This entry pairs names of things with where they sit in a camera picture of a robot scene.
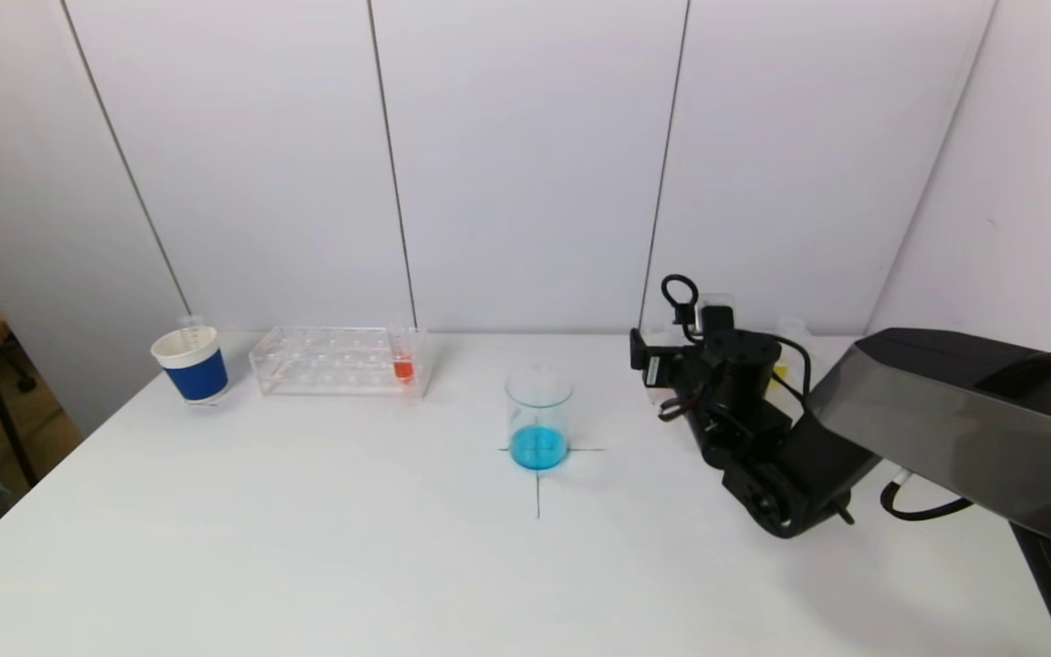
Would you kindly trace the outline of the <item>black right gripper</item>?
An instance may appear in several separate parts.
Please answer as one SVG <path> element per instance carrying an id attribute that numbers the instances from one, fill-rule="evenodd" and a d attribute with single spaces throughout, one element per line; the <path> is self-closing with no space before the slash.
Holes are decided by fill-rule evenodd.
<path id="1" fill-rule="evenodd" d="M 630 368 L 642 370 L 646 388 L 674 388 L 688 355 L 689 348 L 648 348 L 640 329 L 630 329 Z"/>

